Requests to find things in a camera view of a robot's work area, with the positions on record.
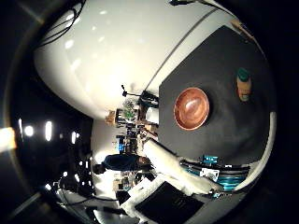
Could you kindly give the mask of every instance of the dark tabletop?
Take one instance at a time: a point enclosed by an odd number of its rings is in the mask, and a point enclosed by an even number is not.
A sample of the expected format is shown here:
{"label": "dark tabletop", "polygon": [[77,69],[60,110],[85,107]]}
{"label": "dark tabletop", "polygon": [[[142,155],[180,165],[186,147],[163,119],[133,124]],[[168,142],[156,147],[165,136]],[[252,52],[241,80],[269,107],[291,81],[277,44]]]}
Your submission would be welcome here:
{"label": "dark tabletop", "polygon": [[[236,72],[250,72],[252,94],[241,102]],[[210,102],[206,123],[183,131],[174,118],[174,104],[189,87],[205,91]],[[218,156],[222,164],[259,160],[269,132],[269,113],[275,111],[275,88],[267,61],[253,44],[222,26],[197,47],[159,88],[159,141],[179,156],[198,160]]]}

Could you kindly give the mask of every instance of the ceiling light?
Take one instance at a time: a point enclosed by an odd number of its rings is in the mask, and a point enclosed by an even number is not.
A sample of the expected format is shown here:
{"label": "ceiling light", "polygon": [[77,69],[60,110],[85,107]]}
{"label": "ceiling light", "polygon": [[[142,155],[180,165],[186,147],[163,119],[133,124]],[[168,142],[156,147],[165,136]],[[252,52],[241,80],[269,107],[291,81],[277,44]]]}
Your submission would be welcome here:
{"label": "ceiling light", "polygon": [[46,188],[47,190],[51,190],[50,184],[46,184],[45,188]]}
{"label": "ceiling light", "polygon": [[80,179],[78,178],[78,175],[77,175],[77,174],[75,174],[75,178],[76,178],[77,182],[80,181]]}
{"label": "ceiling light", "polygon": [[24,128],[24,132],[27,136],[31,137],[32,135],[34,135],[35,130],[32,126],[29,125]]}
{"label": "ceiling light", "polygon": [[49,142],[50,139],[52,138],[52,122],[47,121],[46,126],[45,126],[45,136],[46,140]]}
{"label": "ceiling light", "polygon": [[75,144],[76,143],[76,133],[75,132],[72,132],[72,143]]}

